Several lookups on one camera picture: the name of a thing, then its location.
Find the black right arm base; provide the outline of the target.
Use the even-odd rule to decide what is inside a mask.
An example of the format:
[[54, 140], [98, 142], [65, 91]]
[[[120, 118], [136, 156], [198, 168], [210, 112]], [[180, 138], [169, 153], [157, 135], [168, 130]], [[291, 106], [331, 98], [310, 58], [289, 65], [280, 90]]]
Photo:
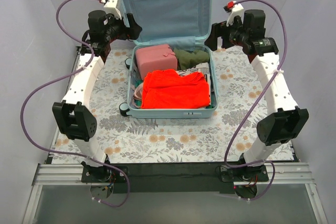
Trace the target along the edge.
[[265, 165], [242, 168], [229, 168], [225, 165], [220, 165], [215, 168], [215, 174], [223, 182], [267, 182], [269, 177]]

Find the bright orange shorts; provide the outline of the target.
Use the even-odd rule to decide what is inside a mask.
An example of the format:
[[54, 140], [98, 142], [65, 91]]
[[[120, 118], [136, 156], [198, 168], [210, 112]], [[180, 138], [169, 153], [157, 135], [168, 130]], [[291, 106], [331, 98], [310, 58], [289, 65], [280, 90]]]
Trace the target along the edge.
[[156, 70], [143, 81], [141, 109], [199, 109], [211, 102], [202, 73], [179, 76], [175, 70]]

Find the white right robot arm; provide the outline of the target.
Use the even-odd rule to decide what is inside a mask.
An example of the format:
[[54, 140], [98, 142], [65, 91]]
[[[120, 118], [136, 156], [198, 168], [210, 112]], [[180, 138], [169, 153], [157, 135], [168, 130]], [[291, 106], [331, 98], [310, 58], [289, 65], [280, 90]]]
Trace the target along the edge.
[[257, 123], [257, 138], [236, 165], [226, 164], [237, 168], [238, 176], [246, 181], [277, 148], [296, 138], [309, 118], [308, 110], [299, 108], [287, 86], [275, 40], [265, 37], [265, 19], [263, 10], [231, 10], [227, 21], [211, 25], [205, 41], [212, 51], [217, 49], [218, 38], [222, 48], [240, 46], [263, 88], [260, 97], [266, 100], [267, 116]]

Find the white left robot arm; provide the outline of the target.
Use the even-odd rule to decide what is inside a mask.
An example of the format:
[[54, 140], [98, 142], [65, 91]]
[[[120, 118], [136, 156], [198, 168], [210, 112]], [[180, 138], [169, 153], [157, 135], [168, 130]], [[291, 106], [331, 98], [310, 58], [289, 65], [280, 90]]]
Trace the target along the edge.
[[98, 123], [90, 111], [91, 93], [110, 53], [110, 44], [115, 40], [135, 40], [142, 28], [131, 13], [122, 18], [103, 10], [88, 14], [88, 26], [82, 37], [79, 73], [74, 75], [62, 101], [53, 104], [52, 111], [60, 133], [72, 140], [83, 155], [104, 163], [107, 156], [94, 138]]

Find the newspaper print garment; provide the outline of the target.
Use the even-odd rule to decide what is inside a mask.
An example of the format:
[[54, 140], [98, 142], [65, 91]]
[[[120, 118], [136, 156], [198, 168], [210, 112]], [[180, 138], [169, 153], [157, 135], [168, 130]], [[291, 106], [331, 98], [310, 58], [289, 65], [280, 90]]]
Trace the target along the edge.
[[181, 76], [187, 76], [189, 74], [192, 73], [197, 73], [200, 72], [203, 74], [203, 76], [205, 77], [205, 80], [207, 81], [207, 83], [210, 85], [211, 84], [211, 72], [210, 72], [210, 66], [209, 63], [200, 63], [197, 64], [196, 66], [186, 69], [186, 70], [178, 70], [176, 71], [176, 73]]

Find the pink toiletry case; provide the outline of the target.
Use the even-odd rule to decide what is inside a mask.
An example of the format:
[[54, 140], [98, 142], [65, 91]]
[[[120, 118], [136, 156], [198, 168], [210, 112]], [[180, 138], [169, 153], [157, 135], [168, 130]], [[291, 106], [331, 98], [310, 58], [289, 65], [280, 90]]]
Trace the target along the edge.
[[135, 57], [142, 80], [149, 72], [167, 69], [177, 70], [177, 57], [168, 44], [137, 49]]

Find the light blue suitcase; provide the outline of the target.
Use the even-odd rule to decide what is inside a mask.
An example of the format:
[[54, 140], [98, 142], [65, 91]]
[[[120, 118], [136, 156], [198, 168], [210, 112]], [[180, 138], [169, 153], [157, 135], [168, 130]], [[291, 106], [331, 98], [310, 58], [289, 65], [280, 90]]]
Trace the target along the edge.
[[131, 13], [142, 31], [134, 42], [136, 46], [125, 61], [129, 68], [127, 101], [120, 104], [122, 116], [137, 119], [209, 118], [217, 109], [218, 88], [215, 66], [209, 62], [210, 104], [202, 109], [138, 109], [132, 103], [135, 83], [140, 80], [135, 52], [138, 49], [168, 44], [173, 48], [211, 53], [204, 45], [210, 34], [212, 0], [119, 0], [122, 14]]

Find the beige pink bra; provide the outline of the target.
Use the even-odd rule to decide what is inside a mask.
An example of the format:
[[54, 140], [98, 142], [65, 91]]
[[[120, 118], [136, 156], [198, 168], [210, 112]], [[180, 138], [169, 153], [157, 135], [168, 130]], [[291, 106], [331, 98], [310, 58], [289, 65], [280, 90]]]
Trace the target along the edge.
[[133, 94], [132, 104], [137, 108], [141, 108], [142, 104], [142, 96], [143, 96], [143, 83], [139, 84]]

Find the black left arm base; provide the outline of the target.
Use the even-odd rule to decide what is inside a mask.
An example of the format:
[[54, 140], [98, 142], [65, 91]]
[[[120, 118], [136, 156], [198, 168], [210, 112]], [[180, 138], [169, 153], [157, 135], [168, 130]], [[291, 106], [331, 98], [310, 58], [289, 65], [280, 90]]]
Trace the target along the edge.
[[122, 172], [106, 166], [94, 167], [82, 161], [83, 166], [81, 182], [83, 183], [125, 183], [126, 178]]

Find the olive green shirt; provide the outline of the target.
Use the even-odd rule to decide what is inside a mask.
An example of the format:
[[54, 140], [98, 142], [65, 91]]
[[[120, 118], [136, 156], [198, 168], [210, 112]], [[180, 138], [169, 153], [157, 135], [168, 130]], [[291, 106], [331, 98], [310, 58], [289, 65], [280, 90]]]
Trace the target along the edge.
[[178, 70], [186, 70], [193, 68], [200, 63], [209, 62], [209, 53], [202, 50], [194, 50], [192, 52], [174, 49], [175, 56], [177, 58]]

